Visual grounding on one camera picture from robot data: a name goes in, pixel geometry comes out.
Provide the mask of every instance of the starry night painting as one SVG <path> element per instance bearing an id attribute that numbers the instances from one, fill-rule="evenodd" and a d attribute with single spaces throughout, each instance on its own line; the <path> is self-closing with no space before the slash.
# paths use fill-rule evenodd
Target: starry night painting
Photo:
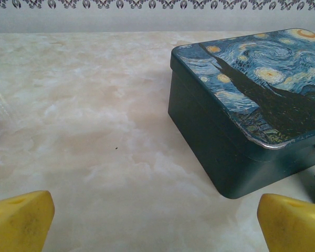
<path id="1" fill-rule="evenodd" d="M 244 132 L 280 144 L 315 130 L 315 34 L 303 29 L 209 41 L 177 56 Z"/>

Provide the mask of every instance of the table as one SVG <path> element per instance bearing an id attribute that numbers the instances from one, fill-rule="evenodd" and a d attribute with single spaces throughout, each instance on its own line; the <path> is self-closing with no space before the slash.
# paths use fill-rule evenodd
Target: table
<path id="1" fill-rule="evenodd" d="M 0 200 L 49 190 L 44 251 L 267 251 L 263 193 L 219 195 L 167 114 L 178 45 L 256 33 L 0 34 Z"/>

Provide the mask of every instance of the white wall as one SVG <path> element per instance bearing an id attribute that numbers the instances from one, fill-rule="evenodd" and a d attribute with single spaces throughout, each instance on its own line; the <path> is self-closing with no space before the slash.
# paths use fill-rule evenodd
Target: white wall
<path id="1" fill-rule="evenodd" d="M 144 1 L 0 0 L 0 33 L 161 30 L 267 32 L 286 28 L 315 31 L 315 3 L 307 3 L 307 0 L 272 0 L 268 3 L 265 3 L 267 0 Z"/>

